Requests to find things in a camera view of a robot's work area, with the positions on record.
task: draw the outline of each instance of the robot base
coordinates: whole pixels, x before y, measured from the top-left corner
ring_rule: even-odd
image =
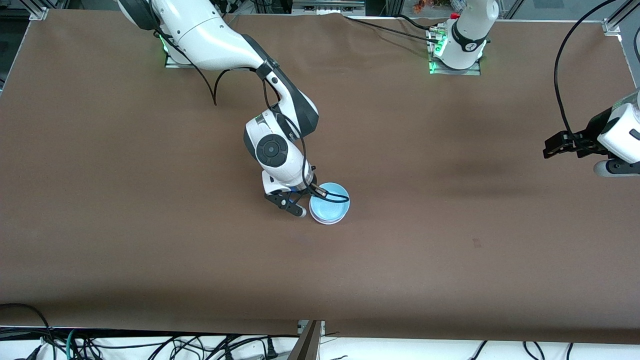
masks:
[[[166,59],[164,60],[164,67],[168,69],[192,69],[193,66],[191,64],[181,64],[175,61],[171,56],[167,54]]]
[[[435,28],[434,32],[427,31],[427,38],[435,38],[437,40],[442,40],[441,31],[438,31],[440,28]],[[476,60],[476,62],[471,65],[468,69],[457,70],[452,69],[442,62],[440,58],[434,55],[436,48],[440,46],[440,44],[434,44],[431,42],[427,43],[427,53],[429,54],[429,73],[430,74],[445,74],[445,75],[480,75],[480,60]]]

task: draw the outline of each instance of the black cable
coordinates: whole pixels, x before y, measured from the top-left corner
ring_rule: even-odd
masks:
[[[569,347],[566,349],[566,360],[570,360],[569,357],[571,357],[572,349],[573,349],[573,343],[570,343]]]
[[[640,61],[640,53],[638,53],[638,34],[640,34],[640,28],[636,31],[634,36],[634,51],[636,52],[636,58]]]
[[[410,38],[416,38],[418,40],[422,40],[422,41],[426,41],[426,42],[432,42],[434,44],[436,44],[438,41],[436,39],[432,39],[432,38],[426,38],[426,37],[419,37],[418,35],[413,35],[413,34],[407,34],[407,33],[403,33],[402,31],[398,31],[398,30],[394,30],[394,29],[390,29],[390,28],[385,28],[384,26],[380,26],[380,25],[376,25],[376,24],[371,24],[370,22],[366,22],[366,21],[362,21],[362,20],[358,20],[358,19],[352,19],[351,17],[345,17],[346,19],[349,19],[351,21],[355,21],[355,22],[359,22],[361,24],[365,24],[365,25],[369,25],[369,26],[373,26],[374,28],[378,28],[378,29],[382,29],[382,30],[387,30],[390,31],[392,33],[396,33],[396,34],[400,34],[400,35],[404,35],[406,37],[410,37]]]
[[[152,0],[149,0],[149,10],[151,11],[152,16],[155,16],[154,15],[154,8],[153,8]],[[204,74],[202,73],[200,68],[197,67],[196,64],[194,64],[193,61],[191,61],[191,59],[189,59],[189,57],[171,41],[171,37],[169,35],[165,34],[160,29],[160,26],[156,26],[155,31],[160,35],[161,38],[164,39],[164,41],[167,44],[169,44],[169,46],[174,48],[178,53],[180,53],[180,55],[184,56],[184,58],[187,59],[187,61],[191,64],[191,66],[193,66],[193,68],[196,69],[196,71],[198,72],[198,74],[200,74],[200,76],[202,77],[204,82],[207,83],[207,88],[209,88],[209,93],[211,94],[211,99],[213,99],[213,103],[215,105],[216,104],[216,98],[213,95],[213,90],[211,89],[211,84],[209,84],[209,80],[207,80],[207,78],[204,76]]]
[[[75,339],[72,339],[72,341],[71,341],[71,351],[76,355],[78,360],[83,360],[82,354],[80,354],[80,350],[78,349],[78,345],[77,345]]]
[[[156,356],[158,356],[158,354],[160,354],[160,351],[162,351],[162,349],[167,346],[167,344],[173,342],[173,340],[177,339],[177,336],[172,336],[169,340],[165,341],[164,343],[160,344],[160,346],[158,346],[153,353],[151,353],[151,355],[149,355],[148,360],[154,360],[156,358]]]
[[[220,75],[218,75],[218,78],[216,79],[215,84],[213,85],[213,105],[217,106],[218,103],[216,102],[216,95],[218,94],[218,83],[220,82],[220,79],[222,79],[222,75],[230,72],[231,69],[227,69],[227,70],[222,70],[222,72],[220,73]]]
[[[86,341],[87,341],[87,339],[84,339],[84,342],[83,342],[83,349],[82,349],[82,351],[83,351],[83,354],[84,354],[84,358],[85,358],[85,359],[88,359],[88,358],[89,358],[89,354],[87,354],[87,353],[86,353],[86,349],[87,349],[89,346],[87,345]]]
[[[273,339],[267,338],[267,352],[264,354],[265,360],[272,360],[278,357],[275,347],[273,346]]]
[[[482,351],[483,347],[488,343],[488,340],[484,340],[482,343],[480,343],[480,346],[478,346],[478,349],[476,350],[476,353],[473,355],[473,357],[470,360],[477,360],[478,356],[480,356],[480,351]]]
[[[253,4],[255,4],[255,5],[262,6],[265,10],[267,10],[267,7],[268,7],[268,6],[273,6],[273,0],[272,0],[272,2],[270,2],[270,3],[267,3],[266,1],[264,1],[264,4],[259,4],[259,3],[257,3],[255,0],[251,0],[251,2],[252,2]]]
[[[99,348],[95,348],[95,350],[93,349],[95,347],[95,344],[93,344],[93,340],[91,340],[90,338],[84,339],[83,346],[84,346],[83,350],[84,350],[85,358],[87,358],[86,349],[89,348],[89,351],[91,352],[91,355],[93,356],[94,359],[102,359],[102,351]]]
[[[245,339],[245,340],[239,341],[239,342],[234,343],[234,344],[227,344],[228,348],[226,348],[225,352],[222,353],[222,355],[220,355],[219,357],[217,357],[216,360],[221,360],[225,356],[225,354],[227,352],[231,352],[231,351],[233,351],[233,350],[235,350],[235,349],[237,349],[239,347],[242,347],[242,346],[247,345],[249,343],[253,343],[254,341],[259,341],[264,346],[264,343],[262,342],[262,340],[264,340],[264,339],[266,339],[268,337],[269,336],[262,336],[262,337],[259,337],[259,338],[250,338],[250,339]]]
[[[540,345],[538,345],[538,343],[535,342],[535,341],[533,341],[533,344],[538,348],[538,351],[540,351],[541,359],[538,359],[537,357],[533,356],[533,354],[529,351],[529,348],[527,347],[527,342],[526,341],[522,342],[522,346],[524,347],[524,350],[527,352],[527,354],[529,356],[531,356],[532,359],[534,359],[534,360],[545,360],[545,353],[542,352],[542,348],[540,347]]]
[[[569,30],[569,32],[566,34],[566,36],[564,37],[564,40],[562,41],[562,44],[560,45],[560,49],[558,50],[558,55],[556,56],[556,63],[554,64],[554,89],[556,91],[556,99],[558,101],[558,106],[560,107],[560,116],[562,116],[562,121],[564,122],[564,127],[566,128],[567,132],[569,133],[569,137],[571,138],[571,140],[573,140],[573,142],[576,145],[578,145],[578,147],[580,147],[582,150],[585,150],[585,151],[589,152],[590,154],[593,154],[594,152],[591,149],[587,148],[585,145],[583,145],[579,141],[579,139],[573,134],[573,131],[571,131],[571,127],[569,126],[569,121],[566,118],[566,113],[564,112],[564,105],[562,104],[562,98],[560,97],[560,88],[558,87],[558,65],[560,63],[560,55],[562,55],[562,51],[564,50],[564,46],[566,45],[567,40],[569,40],[569,37],[571,36],[571,34],[573,34],[575,29],[578,27],[578,25],[580,25],[592,13],[595,13],[599,9],[607,6],[608,4],[613,3],[614,1],[616,1],[616,0],[606,0],[603,3],[601,3],[600,5],[598,5],[598,6],[594,7],[593,9],[589,10],[586,14],[584,14],[571,27],[571,30]]]
[[[305,176],[305,170],[306,170],[306,166],[307,166],[307,145],[305,144],[304,136],[302,136],[302,132],[300,131],[300,129],[297,127],[296,124],[294,124],[294,122],[287,115],[284,115],[281,111],[276,111],[273,107],[271,107],[271,105],[269,104],[269,98],[267,97],[267,86],[266,86],[264,80],[262,80],[262,89],[264,90],[264,102],[267,104],[267,108],[269,110],[273,111],[274,113],[279,113],[280,115],[282,115],[284,117],[284,119],[286,121],[288,121],[289,125],[291,125],[293,127],[293,129],[296,131],[296,133],[300,137],[300,142],[302,143],[302,183],[305,185],[305,188],[312,195],[315,195],[315,196],[319,197],[320,199],[323,199],[324,201],[332,202],[334,204],[343,204],[345,202],[348,202],[349,201],[349,197],[348,196],[344,196],[344,195],[341,195],[341,194],[338,194],[338,193],[332,193],[332,192],[329,192],[328,190],[325,190],[327,196],[331,195],[333,197],[337,197],[337,198],[342,199],[342,200],[327,199],[326,197],[323,197],[322,195],[320,195],[316,191],[316,189],[314,189],[311,186],[309,186],[309,183],[307,182],[307,177]]]
[[[42,345],[38,345],[38,347],[33,349],[33,351],[29,354],[29,356],[27,356],[25,360],[36,360],[38,358],[38,353],[40,352],[41,348],[42,348]]]
[[[162,345],[162,344],[163,343],[153,343],[153,344],[138,344],[138,345],[125,345],[125,346],[119,346],[119,347],[112,347],[112,346],[100,345],[100,344],[93,343],[93,346],[96,347],[96,348],[118,348],[118,349],[123,349],[123,348],[155,347],[155,346]]]
[[[213,350],[211,350],[211,353],[209,354],[209,356],[207,356],[205,358],[205,360],[210,360],[212,357],[214,357],[220,350],[222,350],[222,348],[225,345],[228,345],[229,342],[234,341],[235,339],[238,339],[240,337],[240,335],[227,335],[227,337],[222,340],[216,347],[213,348]]]
[[[18,303],[18,302],[9,302],[9,303],[6,303],[6,304],[0,304],[0,309],[8,309],[10,307],[22,307],[22,308],[29,309],[29,310],[33,311],[34,313],[36,313],[38,315],[38,317],[42,320],[42,323],[44,324],[44,327],[45,327],[45,329],[47,331],[47,334],[49,335],[49,339],[52,342],[55,342],[55,338],[51,334],[51,327],[49,326],[49,322],[44,317],[44,315],[40,312],[40,310],[36,309],[35,307],[33,307],[31,305],[21,304],[21,303]],[[54,348],[53,349],[53,360],[56,360],[58,358],[57,353],[58,352]]]
[[[404,20],[407,20],[409,22],[409,24],[415,26],[416,28],[429,31],[429,26],[420,25],[417,22],[413,21],[413,19],[411,19],[409,16],[406,16],[406,15],[403,15],[403,14],[399,13],[397,15],[394,15],[394,17],[400,17],[400,18],[402,18]]]
[[[200,348],[202,349],[202,359],[204,359],[204,357],[207,355],[207,353],[204,350],[204,344],[202,343],[202,340],[200,340],[199,336],[196,339],[198,339],[198,342],[200,343]]]
[[[194,354],[196,354],[196,356],[198,357],[198,360],[202,360],[202,358],[200,357],[200,354],[199,354],[198,352],[196,352],[195,350],[192,350],[192,349],[190,349],[190,348],[187,348],[187,346],[188,346],[192,341],[194,341],[194,340],[196,340],[196,339],[197,339],[197,337],[195,337],[195,338],[193,338],[193,339],[189,340],[187,343],[184,343],[184,342],[182,342],[182,341],[178,341],[178,343],[180,344],[180,346],[179,346],[179,347],[176,347],[176,346],[175,346],[176,341],[174,340],[174,341],[173,341],[173,350],[171,350],[171,354],[169,355],[169,360],[175,360],[175,357],[178,355],[178,353],[179,353],[181,350],[186,350],[186,351],[188,351],[188,352],[194,353]]]
[[[262,344],[262,351],[264,351],[264,360],[269,360],[269,351],[267,350],[267,346],[264,344],[264,341],[262,340],[260,340],[260,343]]]

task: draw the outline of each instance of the metal bracket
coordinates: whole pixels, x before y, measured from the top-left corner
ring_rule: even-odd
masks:
[[[166,55],[166,59],[164,60],[164,67],[169,69],[191,69],[193,66],[191,64],[181,64],[175,61],[169,54]]]
[[[29,21],[41,21],[47,18],[47,14],[49,13],[48,8],[40,8],[40,12],[32,12],[29,15]]]
[[[324,321],[301,320],[298,322],[298,330],[304,329],[300,338],[296,341],[293,350],[287,360],[317,360],[320,337],[324,334]]]
[[[616,25],[612,28],[609,19],[604,19],[602,21],[602,31],[604,31],[604,36],[606,37],[616,37],[620,35],[620,27]]]
[[[620,34],[620,23],[640,6],[640,0],[626,0],[624,4],[602,21],[602,29],[608,37]]]
[[[502,11],[500,12],[500,14],[502,15],[501,19],[513,19],[513,17],[516,15],[516,12],[522,6],[522,3],[524,3],[524,0],[516,0],[513,5],[511,5],[511,8],[509,10],[505,10],[506,7],[504,6],[504,1],[500,0],[500,9],[502,9]]]

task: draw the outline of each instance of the green led light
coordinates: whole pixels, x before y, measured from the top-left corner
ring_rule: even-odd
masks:
[[[163,39],[163,38],[160,38],[160,41],[162,41],[162,48],[163,48],[163,49],[164,49],[164,51],[168,54],[168,53],[169,53],[169,50],[167,50],[167,48],[166,48],[166,43],[164,42],[164,39]]]

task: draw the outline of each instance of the black wire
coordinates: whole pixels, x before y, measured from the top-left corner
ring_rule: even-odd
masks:
[[[49,338],[49,332],[47,330],[41,330],[41,329],[32,329],[32,328],[22,328],[22,327],[10,327],[10,328],[2,328],[0,329],[0,334],[12,334],[12,333],[16,333],[16,334],[39,334],[39,335],[44,335],[42,336],[42,338],[44,339],[44,341],[51,345],[53,347],[53,351],[54,351],[54,357],[57,356],[57,351],[56,349],[65,352],[66,351],[66,337],[63,336],[56,336],[53,335],[54,340],[51,340]],[[10,341],[12,340],[11,337],[8,338],[2,338],[0,341]],[[62,342],[64,345],[60,345],[56,342],[56,340]],[[78,359],[82,359],[81,355],[76,353],[75,357]]]
[[[149,0],[149,10],[151,11],[151,15],[155,16],[154,15],[154,8],[153,8],[152,0]],[[215,105],[216,104],[216,98],[213,95],[213,90],[211,89],[211,84],[209,84],[209,80],[207,80],[207,78],[204,76],[204,74],[202,73],[200,68],[197,67],[196,64],[194,64],[193,61],[191,61],[191,59],[189,59],[189,57],[171,41],[171,39],[170,39],[171,37],[169,35],[165,34],[162,31],[162,29],[160,29],[160,25],[156,26],[155,31],[160,35],[161,38],[164,39],[164,41],[167,44],[169,44],[169,46],[174,48],[178,53],[180,53],[180,55],[184,56],[184,58],[187,59],[187,61],[191,64],[191,66],[193,66],[193,68],[196,69],[196,71],[198,72],[198,74],[200,74],[200,76],[202,77],[204,82],[207,83],[207,88],[209,88],[209,93],[211,94],[211,99],[213,99],[213,103]]]
[[[156,356],[158,356],[158,354],[160,353],[160,351],[162,351],[162,349],[167,346],[167,344],[173,342],[173,340],[177,339],[177,336],[172,336],[169,340],[165,341],[164,343],[160,344],[160,346],[158,346],[153,353],[151,353],[151,355],[149,355],[148,360],[154,360],[156,358]]]
[[[83,349],[82,349],[82,351],[83,351],[83,354],[84,354],[84,358],[85,358],[85,359],[88,359],[88,358],[89,358],[89,354],[87,354],[87,353],[86,353],[86,349],[88,348],[88,346],[86,346],[86,339],[85,339],[84,341],[85,341],[85,343],[83,344]]]
[[[272,2],[270,2],[270,3],[267,3],[266,1],[264,1],[264,4],[259,4],[259,3],[257,3],[255,0],[251,0],[251,2],[252,2],[253,4],[255,4],[255,5],[262,6],[265,10],[266,10],[266,8],[267,8],[267,7],[269,7],[269,6],[273,6],[273,1],[272,1]]]
[[[213,350],[211,350],[211,353],[209,354],[209,356],[207,356],[205,358],[205,360],[210,360],[212,357],[214,357],[225,345],[228,345],[229,342],[234,341],[235,339],[238,339],[240,337],[240,335],[227,335],[227,337],[222,340],[216,347],[213,348]]]
[[[556,91],[556,99],[558,101],[558,106],[560,107],[560,116],[562,116],[562,121],[564,122],[564,127],[566,128],[567,132],[569,133],[569,137],[571,138],[571,140],[573,140],[573,142],[576,145],[578,145],[578,147],[580,147],[582,150],[585,150],[585,151],[589,152],[590,154],[593,154],[594,152],[591,149],[587,148],[585,145],[583,145],[580,142],[580,140],[573,134],[573,131],[571,131],[571,127],[569,126],[569,121],[566,118],[566,113],[564,112],[564,105],[562,104],[562,98],[560,97],[560,88],[558,87],[558,65],[560,64],[560,55],[562,55],[562,51],[564,50],[564,46],[566,45],[567,40],[569,40],[569,37],[571,36],[571,34],[573,34],[575,29],[578,27],[578,25],[580,25],[592,13],[595,13],[599,9],[607,6],[608,4],[613,3],[614,1],[616,1],[616,0],[606,0],[603,3],[601,3],[600,5],[598,5],[598,6],[594,7],[593,9],[589,10],[586,14],[584,14],[571,27],[571,30],[569,30],[569,32],[566,34],[566,36],[564,37],[564,40],[562,41],[562,44],[560,45],[560,49],[558,50],[558,54],[556,56],[556,63],[554,64],[554,89]]]
[[[634,51],[636,52],[636,58],[640,61],[640,53],[638,53],[638,34],[640,34],[640,28],[636,31],[634,36]]]
[[[572,349],[573,349],[573,343],[570,343],[569,347],[566,349],[566,360],[570,360],[569,357],[571,356]]]
[[[214,349],[214,348],[207,348],[206,346],[204,346],[204,344],[202,343],[202,341],[199,338],[198,338],[198,342],[200,343],[199,346],[198,345],[194,345],[194,344],[187,344],[186,341],[180,340],[180,339],[176,339],[175,341],[177,341],[179,343],[182,343],[182,344],[185,344],[185,345],[187,345],[189,347],[197,348],[199,350],[202,350],[203,356],[206,356],[206,352],[213,351],[213,349]]]
[[[196,354],[198,356],[198,360],[201,360],[202,358],[200,357],[200,354],[198,354],[197,352],[195,352],[194,350],[191,350],[189,348],[186,348],[189,344],[191,344],[192,342],[194,342],[196,339],[198,339],[199,336],[195,336],[193,339],[187,341],[187,342],[183,342],[183,341],[178,341],[178,343],[180,343],[179,347],[175,346],[176,341],[173,341],[173,350],[171,351],[171,355],[169,355],[169,360],[174,360],[175,356],[180,352],[180,350],[187,350],[190,351],[194,354]]]
[[[403,15],[403,14],[399,13],[397,15],[394,15],[394,17],[400,17],[400,18],[402,18],[404,20],[407,20],[411,25],[415,26],[416,28],[429,31],[429,26],[420,25],[417,22],[413,21],[413,19],[411,19],[409,16],[406,16],[406,15]]]
[[[483,347],[486,345],[486,343],[488,342],[488,340],[484,340],[480,346],[478,347],[478,349],[476,350],[476,354],[470,359],[470,360],[477,360],[478,356],[480,356],[480,351],[482,351]]]
[[[531,356],[532,359],[534,360],[545,360],[545,353],[542,352],[542,348],[540,347],[540,345],[538,345],[537,342],[533,341],[533,345],[535,345],[538,348],[538,351],[540,351],[540,356],[542,357],[541,359],[538,359],[537,357],[533,356],[533,354],[529,351],[529,348],[527,347],[527,342],[523,341],[522,342],[522,346],[524,347],[524,350],[527,352],[527,354],[529,356]]]
[[[400,34],[400,35],[404,35],[406,37],[410,37],[410,38],[416,38],[422,41],[426,41],[426,42],[432,42],[432,43],[437,43],[438,41],[436,39],[432,39],[432,38],[426,38],[426,37],[419,37],[418,35],[413,35],[413,34],[407,34],[407,33],[403,33],[402,31],[398,31],[398,30],[394,30],[394,29],[390,29],[390,28],[385,28],[384,26],[380,26],[380,25],[376,25],[376,24],[371,24],[370,22],[366,22],[366,21],[362,21],[362,20],[358,20],[358,19],[352,19],[351,17],[346,17],[347,19],[351,20],[351,21],[355,21],[355,22],[359,22],[361,24],[365,24],[365,25],[369,25],[369,26],[373,26],[374,28],[378,28],[378,29],[382,29],[382,30],[387,30],[390,31],[392,33],[396,33],[396,34]]]
[[[218,75],[218,78],[216,79],[215,84],[213,85],[213,105],[217,106],[218,103],[216,102],[216,95],[218,94],[218,83],[220,82],[220,79],[222,79],[222,75],[230,72],[231,69],[227,69],[227,70],[222,70],[222,72],[220,73],[220,75]]]
[[[267,356],[269,355],[267,353],[267,345],[264,344],[264,341],[260,340],[260,343],[262,344],[262,351],[264,351],[264,360],[267,360]]]
[[[47,334],[49,335],[49,339],[51,340],[51,342],[55,342],[55,338],[53,337],[53,335],[51,334],[51,327],[49,326],[49,322],[47,321],[47,319],[44,317],[44,315],[40,312],[40,310],[36,309],[35,307],[31,306],[31,305],[27,305],[27,304],[21,304],[18,302],[9,302],[6,304],[0,304],[0,309],[8,309],[10,307],[22,307],[25,309],[29,309],[31,311],[33,311],[34,313],[36,313],[38,315],[38,317],[42,320],[42,323],[44,324],[44,327],[47,331]],[[53,350],[53,359],[56,360],[57,359],[57,351],[56,349]]]
[[[200,348],[202,349],[202,359],[204,359],[204,357],[207,355],[207,353],[204,350],[204,344],[202,343],[202,340],[200,340],[199,336],[196,339],[198,339],[198,342],[200,343]]]
[[[262,337],[259,337],[259,338],[250,338],[250,339],[245,339],[245,340],[239,341],[239,342],[234,343],[234,344],[229,344],[229,347],[225,348],[225,352],[222,353],[219,357],[217,357],[216,360],[221,360],[225,356],[225,354],[227,352],[231,352],[231,351],[233,351],[233,350],[235,350],[235,349],[237,349],[239,347],[242,347],[242,346],[247,345],[249,343],[253,343],[254,341],[259,341],[259,342],[262,343],[262,346],[264,346],[264,343],[262,342],[262,340],[264,340],[264,339],[266,339],[268,337],[269,336],[262,336]]]
[[[72,339],[71,341],[71,351],[73,351],[73,353],[76,355],[76,357],[78,358],[78,360],[82,360],[82,354],[80,353],[80,350],[78,350],[78,345],[76,343],[75,339]]]
[[[119,346],[119,347],[112,347],[112,346],[93,343],[93,346],[96,348],[140,348],[140,347],[154,347],[162,344],[163,343],[153,343],[153,344],[138,344],[138,345],[125,345],[125,346]]]
[[[288,121],[288,123],[293,127],[293,129],[297,132],[298,136],[300,137],[300,142],[302,143],[302,183],[305,185],[305,188],[312,195],[315,195],[315,196],[319,197],[320,199],[323,199],[324,201],[332,202],[334,204],[343,204],[345,202],[348,202],[349,201],[349,197],[348,196],[344,196],[344,195],[341,195],[341,194],[338,194],[338,193],[332,193],[332,192],[329,192],[328,190],[325,190],[327,196],[331,195],[333,197],[337,197],[337,198],[340,198],[342,200],[327,199],[326,197],[323,197],[322,195],[320,195],[316,191],[316,189],[314,189],[311,186],[309,186],[309,183],[307,182],[307,177],[305,175],[305,170],[306,170],[306,167],[307,167],[307,145],[305,144],[304,136],[302,136],[302,132],[300,131],[300,129],[297,127],[297,125],[287,115],[284,115],[281,111],[276,111],[273,107],[271,107],[271,105],[269,104],[269,98],[267,97],[266,82],[264,80],[262,80],[262,89],[264,91],[264,102],[267,104],[267,108],[269,110],[273,111],[274,113],[279,113],[280,115],[282,115],[284,117],[284,119],[286,121]]]
[[[93,358],[94,359],[102,359],[102,351],[100,350],[100,348],[95,347],[95,344],[93,343],[93,340],[91,340],[90,338],[87,338],[86,342],[89,345],[89,350],[91,351],[91,354],[93,355]]]

